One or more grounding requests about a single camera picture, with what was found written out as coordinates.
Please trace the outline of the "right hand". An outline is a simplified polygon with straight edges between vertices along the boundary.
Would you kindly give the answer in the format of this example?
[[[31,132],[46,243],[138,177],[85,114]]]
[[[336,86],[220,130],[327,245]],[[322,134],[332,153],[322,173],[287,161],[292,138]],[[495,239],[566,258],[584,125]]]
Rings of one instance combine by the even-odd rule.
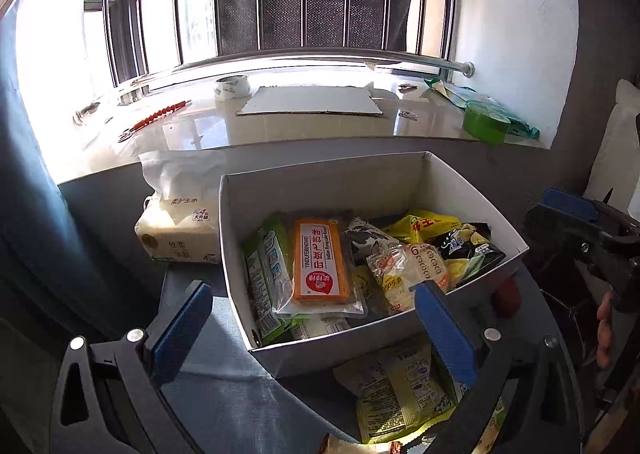
[[[608,368],[611,362],[611,350],[613,342],[613,333],[611,327],[612,314],[612,292],[607,292],[598,307],[597,319],[598,326],[598,348],[597,348],[597,364],[602,370]]]

